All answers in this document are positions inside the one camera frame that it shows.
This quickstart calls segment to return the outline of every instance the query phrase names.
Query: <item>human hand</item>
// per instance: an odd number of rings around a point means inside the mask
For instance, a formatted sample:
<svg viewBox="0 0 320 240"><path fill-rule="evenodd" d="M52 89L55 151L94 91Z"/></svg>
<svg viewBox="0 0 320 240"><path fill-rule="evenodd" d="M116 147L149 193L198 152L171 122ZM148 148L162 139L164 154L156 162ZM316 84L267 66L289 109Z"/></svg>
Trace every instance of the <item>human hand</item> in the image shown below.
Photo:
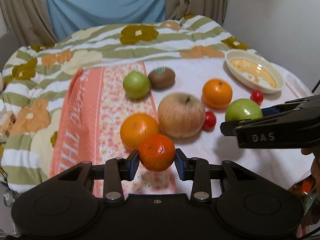
<svg viewBox="0 0 320 240"><path fill-rule="evenodd" d="M312 152L310 149L301 149L301 153L303 155L309 155ZM311 165L311 174L316 181L315 188L318 192L320 192L320 159L319 158L314 158L313 163Z"/></svg>

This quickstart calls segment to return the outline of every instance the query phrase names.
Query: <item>kiwi sticker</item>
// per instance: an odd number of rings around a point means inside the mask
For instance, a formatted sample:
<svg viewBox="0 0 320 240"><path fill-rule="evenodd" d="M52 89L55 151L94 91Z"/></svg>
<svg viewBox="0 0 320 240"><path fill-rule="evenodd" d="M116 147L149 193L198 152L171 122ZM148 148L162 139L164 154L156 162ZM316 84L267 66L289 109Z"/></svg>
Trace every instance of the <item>kiwi sticker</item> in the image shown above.
<svg viewBox="0 0 320 240"><path fill-rule="evenodd" d="M162 73L164 73L164 71L165 71L165 67L156 68L156 72L157 72L157 73L162 74Z"/></svg>

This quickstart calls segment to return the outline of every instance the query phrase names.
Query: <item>cherry tomato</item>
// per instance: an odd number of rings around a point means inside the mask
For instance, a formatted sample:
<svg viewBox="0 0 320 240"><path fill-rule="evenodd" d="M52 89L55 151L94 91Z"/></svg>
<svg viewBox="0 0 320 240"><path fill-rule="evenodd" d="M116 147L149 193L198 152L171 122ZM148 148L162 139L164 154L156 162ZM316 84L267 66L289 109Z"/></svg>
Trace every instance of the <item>cherry tomato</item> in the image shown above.
<svg viewBox="0 0 320 240"><path fill-rule="evenodd" d="M263 101L263 94L260 90L253 90L250 99L260 105Z"/></svg>
<svg viewBox="0 0 320 240"><path fill-rule="evenodd" d="M205 121L202 126L202 130L210 131L217 123L217 118L212 112L205 112Z"/></svg>

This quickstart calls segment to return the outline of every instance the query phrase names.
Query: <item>striped fabric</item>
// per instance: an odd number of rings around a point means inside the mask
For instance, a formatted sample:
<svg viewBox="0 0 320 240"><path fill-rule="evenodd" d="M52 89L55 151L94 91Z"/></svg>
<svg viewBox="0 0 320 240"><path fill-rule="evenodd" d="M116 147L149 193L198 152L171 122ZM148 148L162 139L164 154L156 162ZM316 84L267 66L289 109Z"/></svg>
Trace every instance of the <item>striped fabric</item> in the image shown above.
<svg viewBox="0 0 320 240"><path fill-rule="evenodd" d="M1 160L13 190L25 192L48 179L48 156L53 152L63 98L79 67L182 58L181 52L184 52L182 55L192 53L195 46L209 46L222 52L232 48L249 49L219 24L203 16L141 25L142 32L138 30L133 35L136 41L124 41L130 35L125 33L127 26L114 24L80 30L52 48L37 52L31 47L21 47L8 60L2 73L8 83L2 98L7 109L18 117L17 122L25 121L8 138ZM144 38L144 26L154 27L154 38ZM37 64L29 67L26 63L33 58L37 58ZM22 109L28 114L21 115ZM51 123L42 127L47 113Z"/></svg>

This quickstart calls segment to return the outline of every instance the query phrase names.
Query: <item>blanket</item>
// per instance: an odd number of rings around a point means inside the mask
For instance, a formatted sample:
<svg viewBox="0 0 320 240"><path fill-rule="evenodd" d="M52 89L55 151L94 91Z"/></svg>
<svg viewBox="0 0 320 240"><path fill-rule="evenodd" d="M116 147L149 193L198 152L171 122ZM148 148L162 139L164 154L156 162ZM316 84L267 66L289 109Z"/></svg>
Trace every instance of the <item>blanket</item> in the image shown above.
<svg viewBox="0 0 320 240"><path fill-rule="evenodd" d="M2 99L17 116L1 159L9 186L21 193L49 178L48 156L57 141L63 100L79 68L211 58L234 48L256 52L213 20L194 15L162 23L98 26L53 47L21 47L2 72Z"/></svg>
<svg viewBox="0 0 320 240"><path fill-rule="evenodd" d="M176 83L166 90L151 90L141 100L130 100L122 87L125 76L133 71L150 73L154 68L167 66L176 73ZM265 95L261 107L309 96L308 89L290 72L276 66L285 80L280 94ZM233 89L233 100L249 98L250 91L238 83L224 68L223 58L175 59L139 62L80 69L65 97L58 137L51 160L50 177L90 160L94 165L130 154L120 138L123 121L132 114L146 113L157 119L157 107L163 97L183 91L201 97L203 84L209 78L222 78ZM219 126L225 113L214 110L217 127L211 132L201 131L188 139L172 139L187 157L200 157L209 163L220 164L232 160L288 189L309 171L313 156L303 156L300 149L239 149L234 137L225 137ZM191 193L192 182L179 180L175 166L164 172L147 171L141 164L132 182L123 181L124 196L128 194ZM103 183L96 181L93 193L102 197ZM220 185L212 180L212 196L220 195Z"/></svg>

